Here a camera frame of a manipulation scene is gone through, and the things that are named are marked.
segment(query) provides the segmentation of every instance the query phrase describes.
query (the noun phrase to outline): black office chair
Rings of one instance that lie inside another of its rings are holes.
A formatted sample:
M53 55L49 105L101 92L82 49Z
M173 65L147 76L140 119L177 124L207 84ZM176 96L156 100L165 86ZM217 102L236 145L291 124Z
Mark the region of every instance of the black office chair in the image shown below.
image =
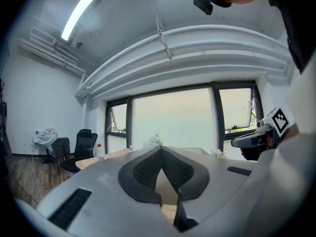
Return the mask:
M97 138L98 135L91 133L90 129L80 130L77 134L74 158L61 162L60 166L67 171L78 172L80 169L77 168L76 161L93 157L93 148Z
M69 156L70 156L70 141L68 138L57 138L51 144L51 148L53 149L53 152L51 152L51 155L55 158L58 173L60 174L57 159L63 157L63 158L65 158L65 160L67 160L69 158Z

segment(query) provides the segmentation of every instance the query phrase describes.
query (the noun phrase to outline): white ceiling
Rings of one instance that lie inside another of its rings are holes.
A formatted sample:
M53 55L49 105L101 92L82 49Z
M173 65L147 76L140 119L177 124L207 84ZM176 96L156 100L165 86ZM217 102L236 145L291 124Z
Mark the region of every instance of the white ceiling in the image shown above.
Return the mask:
M279 39L284 24L279 11L268 0L251 4L214 6L211 16L193 5L193 0L95 0L81 16L69 41L62 31L79 0L33 0L26 10L21 35L31 27L51 34L91 61L78 63L90 74L116 53L156 34L156 15L165 31L191 25L222 24L255 30Z

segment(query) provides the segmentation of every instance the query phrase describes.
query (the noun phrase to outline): fluorescent light fixture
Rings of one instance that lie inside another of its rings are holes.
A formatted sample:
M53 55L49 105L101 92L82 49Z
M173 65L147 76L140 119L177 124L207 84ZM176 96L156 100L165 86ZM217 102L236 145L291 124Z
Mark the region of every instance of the fluorescent light fixture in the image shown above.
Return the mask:
M77 4L73 13L71 13L70 18L68 19L63 34L61 35L64 40L68 40L73 28L75 27L76 22L92 1L93 0L80 0L80 2Z

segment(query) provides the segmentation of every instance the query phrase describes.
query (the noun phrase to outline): chair backrest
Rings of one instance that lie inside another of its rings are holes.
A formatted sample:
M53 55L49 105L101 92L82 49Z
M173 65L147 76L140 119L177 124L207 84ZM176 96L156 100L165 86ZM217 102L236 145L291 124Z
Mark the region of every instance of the chair backrest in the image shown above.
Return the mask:
M75 148L75 159L82 160L93 157L92 151L98 138L96 133L91 133L89 129L82 129L77 134L77 142Z
M57 158L70 155L70 141L68 138L57 138L51 144L51 148Z

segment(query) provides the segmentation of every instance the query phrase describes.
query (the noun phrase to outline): plastic bottle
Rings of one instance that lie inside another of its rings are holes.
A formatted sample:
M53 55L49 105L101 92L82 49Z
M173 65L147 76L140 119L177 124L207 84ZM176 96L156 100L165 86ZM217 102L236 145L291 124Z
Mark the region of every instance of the plastic bottle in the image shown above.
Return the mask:
M98 161L104 160L104 154L102 152L101 144L98 144L98 147L97 147L97 159Z

